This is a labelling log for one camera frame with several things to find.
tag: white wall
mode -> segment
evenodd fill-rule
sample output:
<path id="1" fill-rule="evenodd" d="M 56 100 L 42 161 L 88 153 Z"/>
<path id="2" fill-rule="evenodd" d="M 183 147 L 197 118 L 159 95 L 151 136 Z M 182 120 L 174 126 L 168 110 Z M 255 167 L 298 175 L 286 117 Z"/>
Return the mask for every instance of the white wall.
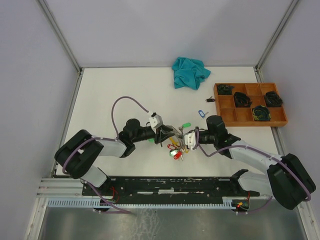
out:
<path id="1" fill-rule="evenodd" d="M 281 133 L 320 188 L 320 1 L 302 0 L 272 50 L 264 80 L 275 82 L 288 124 Z M 320 190 L 312 194 L 320 223 Z"/>
<path id="2" fill-rule="evenodd" d="M 292 0 L 47 0 L 82 67 L 255 66 Z"/>
<path id="3" fill-rule="evenodd" d="M 0 238 L 23 238 L 76 83 L 35 0 L 0 5 Z"/>

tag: white table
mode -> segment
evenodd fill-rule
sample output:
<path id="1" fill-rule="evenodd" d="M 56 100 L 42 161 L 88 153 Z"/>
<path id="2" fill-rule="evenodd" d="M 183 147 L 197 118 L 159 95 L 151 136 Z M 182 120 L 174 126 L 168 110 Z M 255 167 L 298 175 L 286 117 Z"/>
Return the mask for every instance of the white table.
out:
<path id="1" fill-rule="evenodd" d="M 66 135 L 69 140 L 79 130 L 85 129 L 99 137 L 114 138 L 111 122 L 111 108 L 121 96 L 131 96 L 149 111 L 162 116 L 165 125 L 178 129 L 184 123 L 207 128 L 198 110 L 217 114 L 216 104 L 205 99 L 214 95 L 215 83 L 256 83 L 252 67 L 208 67 L 211 75 L 201 83 L 198 90 L 183 87 L 174 88 L 173 71 L 169 67 L 135 68 L 87 68 L 84 70 L 79 92 Z M 148 122 L 148 115 L 133 101 L 122 99 L 114 111 L 119 131 L 130 118 L 137 118 L 141 125 Z M 249 144 L 271 153 L 277 153 L 270 127 L 228 127 L 228 131 Z M 240 169 L 259 171 L 249 165 L 222 155 L 207 158 L 200 149 L 184 154 L 184 161 L 169 156 L 167 144 L 160 145 L 143 141 L 135 144 L 136 150 L 126 158 L 100 156 L 94 165 L 110 176 L 177 176 L 177 177 L 223 177 L 231 176 Z M 204 145 L 207 153 L 213 152 L 213 145 Z M 57 175 L 62 175 L 59 166 Z"/>

